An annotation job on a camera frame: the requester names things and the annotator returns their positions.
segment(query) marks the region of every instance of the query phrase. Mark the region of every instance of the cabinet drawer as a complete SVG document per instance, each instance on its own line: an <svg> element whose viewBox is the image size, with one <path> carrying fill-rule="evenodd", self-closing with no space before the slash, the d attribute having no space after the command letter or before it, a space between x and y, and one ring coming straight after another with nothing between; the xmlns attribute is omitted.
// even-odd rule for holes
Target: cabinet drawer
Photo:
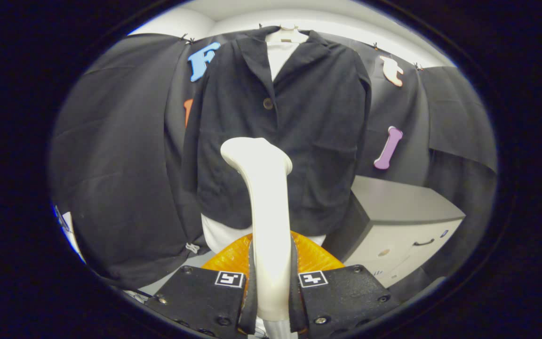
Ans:
<svg viewBox="0 0 542 339"><path fill-rule="evenodd" d="M430 259L460 223L461 219L425 225L374 225L344 264L365 266L389 287Z"/></svg>

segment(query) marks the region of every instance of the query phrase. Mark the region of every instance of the white shirt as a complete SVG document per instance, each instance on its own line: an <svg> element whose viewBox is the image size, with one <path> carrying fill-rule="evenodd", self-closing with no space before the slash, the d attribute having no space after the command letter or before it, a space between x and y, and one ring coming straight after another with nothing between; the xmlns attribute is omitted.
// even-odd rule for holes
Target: white shirt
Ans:
<svg viewBox="0 0 542 339"><path fill-rule="evenodd" d="M284 66L298 45L299 43L296 42L267 42L267 55L269 57L269 68L271 69L271 81L275 80L280 69ZM214 253L219 253L232 242L238 240L242 236L252 233L252 226L246 229L233 229L206 217L204 214L202 214L202 229L204 230L206 243ZM321 246L325 240L325 234L308 236L307 238Z"/></svg>

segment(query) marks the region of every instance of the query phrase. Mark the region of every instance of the blazer lapel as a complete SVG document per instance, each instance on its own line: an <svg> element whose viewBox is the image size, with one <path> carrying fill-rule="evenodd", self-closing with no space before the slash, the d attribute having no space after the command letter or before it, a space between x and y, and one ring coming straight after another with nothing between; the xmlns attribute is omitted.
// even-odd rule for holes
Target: blazer lapel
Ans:
<svg viewBox="0 0 542 339"><path fill-rule="evenodd" d="M273 80L274 84L279 83L285 77L298 71L303 66L306 66L316 60L325 58L330 52L327 47L328 43L315 31L301 31L304 34L308 33L308 40L301 43L296 48L294 53L288 58L284 66L280 69L278 75Z"/></svg>
<svg viewBox="0 0 542 339"><path fill-rule="evenodd" d="M247 33L248 37L238 39L237 45L241 51L249 69L263 83L269 93L269 97L275 103L274 83L278 83L299 68L306 66L320 58L324 58L330 52L327 47L329 44L315 31L300 31L307 34L309 38L301 43L294 53L288 58L284 66L280 69L274 81L271 81L271 71L269 67L269 56L267 55L267 43L265 37L267 34L277 32L279 26L267 26Z"/></svg>
<svg viewBox="0 0 542 339"><path fill-rule="evenodd" d="M269 56L267 55L267 43L265 36L279 30L279 26L268 26L247 33L249 37L238 39L237 45L241 51L248 68L263 83L269 93L269 97L275 103L275 90L271 81L271 67L269 66Z"/></svg>

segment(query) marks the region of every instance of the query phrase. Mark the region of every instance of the clothes hanger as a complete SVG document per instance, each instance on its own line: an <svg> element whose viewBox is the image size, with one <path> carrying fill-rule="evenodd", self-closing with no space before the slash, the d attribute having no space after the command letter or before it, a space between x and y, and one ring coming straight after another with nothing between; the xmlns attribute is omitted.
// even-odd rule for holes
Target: clothes hanger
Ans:
<svg viewBox="0 0 542 339"><path fill-rule="evenodd" d="M267 34L265 37L267 42L303 43L307 40L308 36L299 32L295 24L281 24L277 32Z"/></svg>

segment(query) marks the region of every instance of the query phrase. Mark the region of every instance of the shirt collar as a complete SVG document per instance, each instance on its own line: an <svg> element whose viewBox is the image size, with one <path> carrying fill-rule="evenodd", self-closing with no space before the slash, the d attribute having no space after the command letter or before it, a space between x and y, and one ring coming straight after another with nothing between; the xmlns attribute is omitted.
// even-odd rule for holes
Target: shirt collar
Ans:
<svg viewBox="0 0 542 339"><path fill-rule="evenodd" d="M267 35L273 32L277 32L277 31L279 31L279 26L265 26L265 27L259 28L258 30L252 30L246 33L246 35L251 37L252 39L265 41L265 37ZM302 31L298 30L298 31L309 36L309 38L307 39L307 41L305 41L305 43L316 42L316 43L322 44L323 46L329 45L329 43L325 39L323 39L319 35L319 33L315 32L314 30L302 30Z"/></svg>

